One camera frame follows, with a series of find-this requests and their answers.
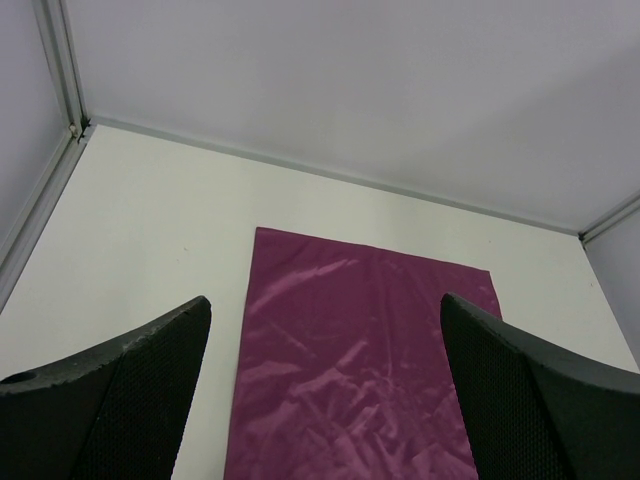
metal strip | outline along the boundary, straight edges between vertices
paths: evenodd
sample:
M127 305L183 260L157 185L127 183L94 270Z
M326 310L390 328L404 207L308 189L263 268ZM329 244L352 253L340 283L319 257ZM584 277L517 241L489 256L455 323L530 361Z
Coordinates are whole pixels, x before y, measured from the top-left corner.
M586 247L599 236L619 225L640 210L640 191L616 205L580 232L580 241Z
M13 242L5 242L3 245L3 250L6 247L7 251L0 264L0 313L18 282L84 148L84 144L79 144L70 136L67 137L66 145L56 151L57 158L54 156L49 162L50 166L47 167L47 172L40 181L42 185L38 184L38 188L33 192L24 209L23 223L16 229Z
M233 155L235 157L245 158L247 160L254 160L256 162L267 163L269 165L275 165L278 167L289 168L292 170L297 170L299 172L310 173L313 175L319 175L321 177L331 178L333 180L339 180L341 182L352 183L354 185L360 185L363 187L374 188L376 190L382 190L384 192L395 193L397 195L402 195L410 198L417 198L419 200L425 200L432 203L437 203L439 205L445 205L447 207L459 208L461 210L466 210L473 213L479 213L482 215L488 215L490 217L499 218L502 220L508 220L511 222L521 223L523 225L528 225L530 227L543 228L545 230L551 230L553 232L563 233L565 235L577 236L578 232L576 230L572 230L570 228L561 227L558 225L548 224L544 222L540 222L537 220L532 220L529 218L519 217L516 215L511 215L504 212L499 212L496 210L491 210L488 208L477 207L474 205L469 205L462 202L457 202L455 200L451 200L448 198L438 197L434 195L429 195L426 193L410 190L407 188L403 188L396 185L386 184L375 180L370 180L367 178L356 177L353 175L312 167L310 165L306 165L303 163L299 163L292 160L283 160L279 158L270 157L268 155L263 155L255 152L248 152L246 150L241 150L238 148L227 147L223 145L218 145L215 143L197 140L194 138L185 137L182 135L177 135L169 132L165 132L162 130L156 130L153 128L142 127L139 125L134 125L127 122L121 122L120 120L113 120L105 117L92 117L91 124L95 125L104 125L106 127L118 128L120 130L127 130L133 133L140 133L142 135L147 135L149 137L160 138L163 140L169 140L172 142L181 143L183 145L189 145L192 147L203 148L205 150L211 150L218 153L224 153L228 155Z
M58 106L69 129L64 132L9 237L0 248L0 312L44 230L86 141L88 125L80 92L65 0L32 0Z
M56 166L58 165L58 162L62 158L62 155L64 155L65 150L69 148L70 141L71 141L71 132L66 131L62 136L62 138L60 139L58 148L56 148L53 155L51 156L51 159L49 160L49 163L47 163L47 166L45 167L44 172L42 172L42 175L40 175L40 180L38 180L38 183L36 184L35 188L31 192L31 195L29 196L26 205L22 208L20 215L18 215L18 218L13 223L11 230L9 231L9 236L5 239L4 243L2 244L2 247L0 247L0 265L4 263L4 260L7 257L7 254L9 253L11 246L16 241L18 234L22 230L22 227L24 226L24 224L27 221L27 218L29 217L29 213L31 212L31 210L33 210L33 207L35 206L38 198L42 194L44 187L46 186L47 182L49 181L49 178L53 174L53 171L55 170Z
M87 125L64 0L32 0L58 105L78 136Z

white floor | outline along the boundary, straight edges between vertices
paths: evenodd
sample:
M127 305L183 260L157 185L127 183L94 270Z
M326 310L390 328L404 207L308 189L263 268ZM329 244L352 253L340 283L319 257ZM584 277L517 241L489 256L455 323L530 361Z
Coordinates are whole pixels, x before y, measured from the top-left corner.
M638 371L576 238L98 127L0 317L0 377L204 294L211 336L174 478L222 478L257 226L487 269L506 322Z

white surface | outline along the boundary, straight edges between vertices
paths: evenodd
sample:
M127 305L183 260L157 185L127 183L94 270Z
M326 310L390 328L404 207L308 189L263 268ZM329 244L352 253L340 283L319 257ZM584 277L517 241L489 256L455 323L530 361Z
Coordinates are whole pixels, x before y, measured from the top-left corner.
M221 478L257 226L487 269L507 322L637 371L574 237L98 127L0 317L0 377L204 294L211 335L174 478Z
M640 212L589 243L587 253L620 329L640 363Z
M0 1L0 246L63 134L31 2Z
M637 0L68 0L91 115L584 228L640 185Z

purple fabric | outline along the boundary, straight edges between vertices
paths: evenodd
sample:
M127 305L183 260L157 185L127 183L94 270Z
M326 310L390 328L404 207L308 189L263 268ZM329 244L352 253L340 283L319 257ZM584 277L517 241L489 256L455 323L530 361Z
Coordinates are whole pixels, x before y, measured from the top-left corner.
M489 272L259 228L225 479L475 479L440 330Z

small hole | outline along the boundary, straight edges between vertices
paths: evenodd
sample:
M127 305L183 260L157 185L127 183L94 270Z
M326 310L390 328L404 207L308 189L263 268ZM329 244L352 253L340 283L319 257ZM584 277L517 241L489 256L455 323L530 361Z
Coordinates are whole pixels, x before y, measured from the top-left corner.
M36 374L34 372L20 372L5 378L3 381L0 382L0 384L7 385L10 383L20 383L20 382L25 382L27 380L32 380L34 378L36 378Z

